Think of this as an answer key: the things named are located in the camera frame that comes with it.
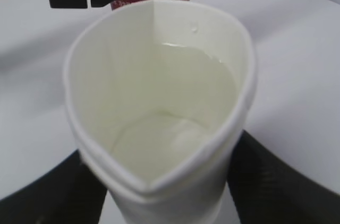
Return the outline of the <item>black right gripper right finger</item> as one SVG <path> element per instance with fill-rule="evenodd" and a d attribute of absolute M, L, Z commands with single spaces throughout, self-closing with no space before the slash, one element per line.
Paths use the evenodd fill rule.
<path fill-rule="evenodd" d="M 339 223 L 339 195 L 285 164 L 246 131 L 227 181 L 241 223 Z"/>

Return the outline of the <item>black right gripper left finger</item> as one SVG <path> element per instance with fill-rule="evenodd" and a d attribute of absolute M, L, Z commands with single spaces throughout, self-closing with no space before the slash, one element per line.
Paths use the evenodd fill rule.
<path fill-rule="evenodd" d="M 72 153 L 53 170 L 1 200 L 1 223 L 98 223 L 106 187 Z"/>

